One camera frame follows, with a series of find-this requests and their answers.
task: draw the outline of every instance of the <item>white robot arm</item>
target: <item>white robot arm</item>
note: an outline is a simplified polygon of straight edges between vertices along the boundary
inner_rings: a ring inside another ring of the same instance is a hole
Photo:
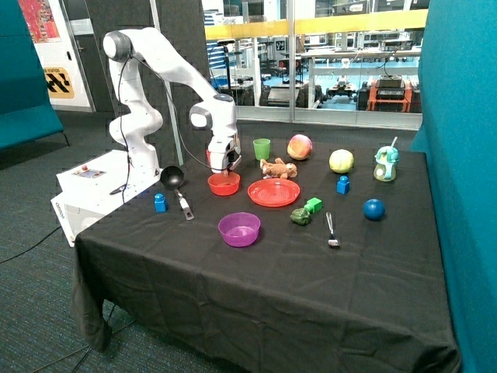
[[[212,130],[208,147],[212,171],[233,170],[240,163],[234,100],[215,91],[158,30],[113,31],[104,37],[103,48],[109,57],[117,99],[130,108],[130,114],[113,120],[110,133],[127,145],[135,177],[150,176],[159,170],[155,148],[145,142],[144,136],[162,126],[161,114],[145,98],[138,72],[140,61],[164,81],[191,87],[203,100],[191,108],[189,118],[196,129]]]

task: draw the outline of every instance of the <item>glass window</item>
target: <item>glass window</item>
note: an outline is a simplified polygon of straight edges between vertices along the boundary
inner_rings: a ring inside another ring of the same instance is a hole
[[[428,4],[203,0],[212,84],[240,118],[416,129]]]

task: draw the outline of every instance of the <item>toy ball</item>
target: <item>toy ball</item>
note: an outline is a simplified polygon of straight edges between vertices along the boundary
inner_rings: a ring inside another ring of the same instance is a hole
[[[288,143],[288,155],[297,161],[303,161],[312,152],[312,141],[307,136],[296,134]]]
[[[363,207],[364,216],[372,221],[378,221],[385,213],[385,205],[377,199],[367,200]]]
[[[353,166],[354,156],[348,150],[335,150],[329,157],[329,167],[336,173],[347,173]]]

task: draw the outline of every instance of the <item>door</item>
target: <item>door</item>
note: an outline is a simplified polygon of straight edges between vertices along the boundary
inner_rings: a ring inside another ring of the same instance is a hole
[[[64,6],[58,0],[18,0],[56,110],[95,111]]]

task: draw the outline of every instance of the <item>yellow railing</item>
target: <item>yellow railing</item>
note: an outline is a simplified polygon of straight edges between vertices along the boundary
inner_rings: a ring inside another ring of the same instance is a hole
[[[358,14],[354,16],[323,17],[313,19],[297,19],[295,33],[346,33],[369,30],[398,30],[424,28],[428,10],[409,10],[407,12],[379,12]],[[288,35],[287,20],[261,23],[245,23],[241,25],[207,26],[206,40],[248,37],[274,37]]]

